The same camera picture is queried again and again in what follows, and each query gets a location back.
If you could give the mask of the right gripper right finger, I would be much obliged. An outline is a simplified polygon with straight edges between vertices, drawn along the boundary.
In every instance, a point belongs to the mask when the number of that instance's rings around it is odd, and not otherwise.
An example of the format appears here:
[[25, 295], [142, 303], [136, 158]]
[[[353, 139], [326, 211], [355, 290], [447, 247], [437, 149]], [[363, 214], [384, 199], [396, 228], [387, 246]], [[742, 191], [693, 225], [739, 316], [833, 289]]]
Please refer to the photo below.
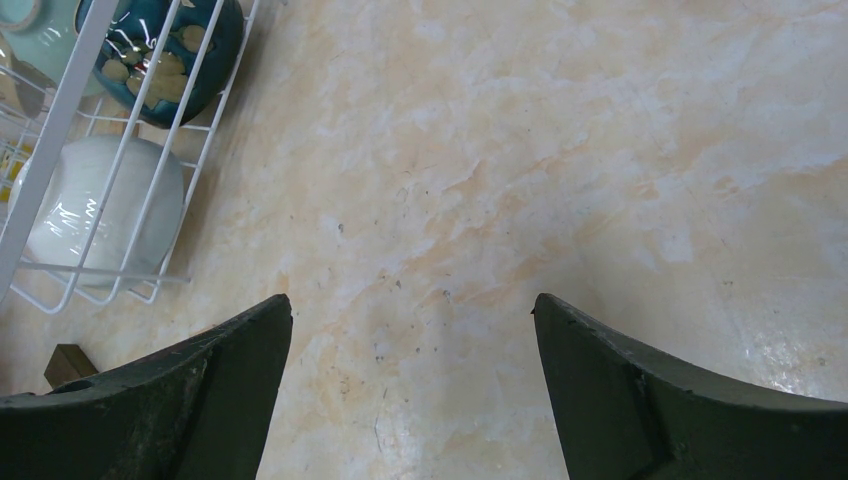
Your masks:
[[573, 479], [843, 479], [847, 406], [701, 368], [543, 293], [533, 317]]

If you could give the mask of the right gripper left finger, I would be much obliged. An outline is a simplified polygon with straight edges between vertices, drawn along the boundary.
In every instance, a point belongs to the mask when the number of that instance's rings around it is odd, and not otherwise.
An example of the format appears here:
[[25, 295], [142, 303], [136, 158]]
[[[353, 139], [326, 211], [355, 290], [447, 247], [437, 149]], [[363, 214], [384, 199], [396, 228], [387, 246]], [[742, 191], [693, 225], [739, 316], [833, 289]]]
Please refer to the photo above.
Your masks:
[[1, 400], [5, 479], [252, 479], [293, 329], [277, 294], [123, 366]]

